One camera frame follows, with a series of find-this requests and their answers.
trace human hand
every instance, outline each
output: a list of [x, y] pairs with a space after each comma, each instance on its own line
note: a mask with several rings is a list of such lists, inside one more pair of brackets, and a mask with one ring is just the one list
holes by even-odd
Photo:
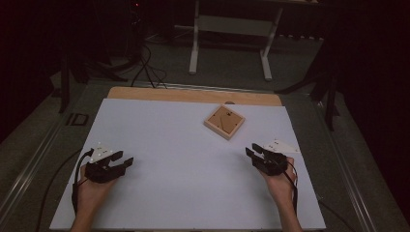
[[88, 180], [85, 174], [85, 166], [81, 166], [81, 178], [78, 184], [77, 213], [86, 217], [93, 217], [104, 200], [108, 196], [111, 188], [117, 179], [107, 183], [99, 184]]
[[[287, 158], [287, 161], [292, 165], [294, 163], [293, 158]], [[296, 175], [293, 173], [292, 165], [287, 165], [286, 173], [292, 182], [295, 182]], [[268, 176], [260, 170], [259, 172], [265, 179], [269, 193], [271, 193], [277, 205], [292, 202], [293, 183], [290, 183], [283, 174]]]

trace wooden square block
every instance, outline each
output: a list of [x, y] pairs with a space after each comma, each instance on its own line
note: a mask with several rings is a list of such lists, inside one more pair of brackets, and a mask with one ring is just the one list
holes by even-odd
[[221, 105], [205, 120], [204, 124], [215, 133], [229, 140], [244, 121], [243, 116], [225, 105]]

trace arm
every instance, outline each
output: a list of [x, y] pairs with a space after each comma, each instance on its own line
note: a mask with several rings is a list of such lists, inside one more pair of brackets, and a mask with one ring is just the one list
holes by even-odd
[[94, 216], [108, 196], [117, 180], [98, 184], [84, 177], [85, 165], [81, 166], [81, 179], [78, 189], [77, 214], [73, 222], [72, 232], [90, 231]]
[[[275, 202], [278, 206], [280, 223], [282, 225], [283, 232], [299, 232], [302, 231], [301, 224], [296, 217], [296, 213], [293, 209], [292, 192], [293, 187], [289, 180], [283, 174], [278, 176], [268, 176], [264, 172], [259, 171], [266, 181], [266, 184]], [[292, 166], [288, 165], [286, 170], [287, 175], [295, 181], [296, 176], [292, 171]]]

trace desk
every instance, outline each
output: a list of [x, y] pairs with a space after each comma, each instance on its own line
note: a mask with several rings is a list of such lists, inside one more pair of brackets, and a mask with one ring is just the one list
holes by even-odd
[[[212, 103], [205, 102], [207, 96]], [[229, 141], [203, 125], [209, 113], [226, 101], [236, 102], [229, 107], [247, 118]], [[124, 151], [122, 160], [134, 157], [134, 165], [108, 195], [94, 227], [280, 229], [276, 205], [245, 154], [245, 147], [252, 142], [264, 144], [274, 138], [299, 148], [285, 108], [272, 105], [280, 105], [277, 96], [113, 88], [102, 103], [82, 153], [98, 142], [109, 143], [111, 149]], [[325, 228], [302, 155], [286, 155], [295, 159], [299, 174], [302, 226]], [[52, 229], [66, 230], [73, 222], [72, 182], [73, 176]]]
[[[296, 3], [307, 4], [305, 0], [274, 0], [272, 2], [279, 3]], [[316, 0], [309, 2], [309, 4], [317, 4]], [[276, 16], [273, 21], [265, 20], [252, 20], [222, 16], [204, 15], [199, 12], [199, 0], [195, 1], [195, 19], [193, 22], [193, 45], [190, 55], [190, 74], [196, 74], [196, 66], [198, 60], [199, 44], [198, 37], [199, 31], [213, 31], [222, 33], [232, 33], [240, 35], [262, 36], [267, 37], [266, 45], [260, 50], [260, 59], [262, 64], [265, 80], [271, 81], [272, 74], [269, 66], [268, 54], [271, 49], [272, 42], [274, 41], [275, 34], [278, 29], [279, 20], [283, 11], [283, 7], [278, 7], [275, 12]]]

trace dark background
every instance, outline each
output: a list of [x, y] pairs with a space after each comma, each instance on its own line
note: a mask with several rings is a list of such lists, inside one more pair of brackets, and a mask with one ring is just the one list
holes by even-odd
[[[118, 10], [116, 14], [99, 21], [93, 14], [91, 3], [9, 1], [3, 4], [0, 10], [0, 141], [53, 91], [49, 77], [60, 69], [59, 38], [64, 35], [70, 35], [73, 41], [76, 36], [87, 38], [77, 40], [75, 46], [96, 60], [106, 61], [112, 52], [127, 53], [125, 48], [115, 45], [126, 42], [131, 29], [128, 26], [117, 28], [115, 33], [111, 33], [118, 35], [114, 38], [108, 38], [106, 35], [109, 33], [103, 29], [111, 21], [107, 20], [110, 17], [123, 20], [127, 25], [131, 17], [123, 11], [127, 5], [115, 8]], [[152, 0], [145, 6], [145, 1], [140, 3], [141, 7], [146, 7], [141, 18], [167, 37], [172, 37], [173, 24], [192, 24], [193, 1]], [[318, 67], [326, 69], [325, 61], [337, 60], [342, 76], [337, 88], [344, 94], [346, 104], [395, 200], [410, 221], [410, 204], [406, 195], [409, 192], [407, 183], [410, 182], [407, 170], [409, 146], [406, 145], [410, 128], [410, 106], [407, 102], [410, 87], [410, 7], [407, 1], [364, 1], [359, 10], [350, 11], [349, 4], [346, 3], [346, 8], [338, 13], [326, 8], [306, 10], [304, 6], [289, 7], [278, 32], [285, 36], [296, 35], [295, 39], [303, 35], [325, 38], [323, 47], [327, 50], [316, 58], [316, 62], [322, 64]], [[113, 8], [112, 5], [105, 8], [101, 1], [97, 9], [109, 14], [106, 10]], [[249, 16], [270, 16], [247, 11], [251, 9], [248, 3], [241, 9]], [[236, 13], [222, 11], [215, 14]], [[314, 21], [316, 25], [322, 21], [321, 26], [310, 28]]]

